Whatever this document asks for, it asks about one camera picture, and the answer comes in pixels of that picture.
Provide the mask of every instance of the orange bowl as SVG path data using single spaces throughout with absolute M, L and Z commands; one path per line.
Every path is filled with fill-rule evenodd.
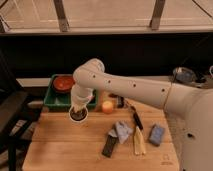
M 58 93 L 69 93 L 75 81 L 72 76 L 57 76 L 53 80 L 53 89 Z

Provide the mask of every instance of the wooden table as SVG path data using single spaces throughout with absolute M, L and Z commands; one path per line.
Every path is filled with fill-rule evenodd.
M 109 98 L 107 93 L 101 100 Z M 117 144 L 111 158 L 101 154 L 107 132 L 116 121 L 125 121 L 134 128 L 131 113 L 116 109 L 111 115 L 99 107 L 90 112 L 83 123 L 72 122 L 67 113 L 42 113 L 33 135 L 24 165 L 24 171 L 178 171 L 179 164 L 171 135 L 161 110 L 129 100 L 138 110 L 144 125 L 147 154 L 135 156 L 133 136 Z M 163 142 L 155 147 L 147 142 L 153 124 L 166 128 Z

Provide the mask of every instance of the black object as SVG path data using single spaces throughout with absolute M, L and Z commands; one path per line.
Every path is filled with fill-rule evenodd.
M 33 99 L 16 81 L 0 50 L 0 154 L 8 150 L 9 171 L 16 170 L 16 148 L 29 145 L 30 140 L 21 136 L 34 121 L 37 121 L 40 109 L 29 109 L 27 104 Z M 26 122 L 18 131 L 11 134 L 18 120 Z
M 133 117 L 134 117 L 134 120 L 135 120 L 135 124 L 140 128 L 140 130 L 143 130 L 143 125 L 142 125 L 142 123 L 141 123 L 141 120 L 140 120 L 140 118 L 139 118 L 137 112 L 135 112 L 135 113 L 133 114 Z
M 106 157 L 111 157 L 112 151 L 113 151 L 114 146 L 117 143 L 117 141 L 118 141 L 117 137 L 112 137 L 112 136 L 108 135 L 106 144 L 102 151 L 102 154 Z
M 143 130 L 142 122 L 138 116 L 138 113 L 136 111 L 136 108 L 129 104 L 129 102 L 126 102 L 127 106 L 130 108 L 130 110 L 133 112 L 133 118 L 135 120 L 135 124 L 139 127 L 140 130 Z
M 164 132 L 165 128 L 155 124 L 151 130 L 149 142 L 155 146 L 160 146 Z
M 117 108 L 124 107 L 124 98 L 121 96 L 117 96 Z

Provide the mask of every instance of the blue sponge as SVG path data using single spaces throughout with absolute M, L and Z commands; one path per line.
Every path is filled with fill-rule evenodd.
M 165 128 L 155 124 L 149 136 L 149 142 L 155 146 L 160 146 L 164 132 Z

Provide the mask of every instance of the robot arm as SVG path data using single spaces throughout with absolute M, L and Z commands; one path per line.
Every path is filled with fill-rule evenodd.
M 184 105 L 189 105 L 191 98 L 199 93 L 199 89 L 172 84 L 169 80 L 159 81 L 106 74 L 103 63 L 98 59 L 91 59 L 78 67 L 73 77 L 76 84 L 71 92 L 71 108 L 75 112 L 86 107 L 92 97 L 93 89 L 96 89 L 106 90 L 183 116 L 187 109 Z

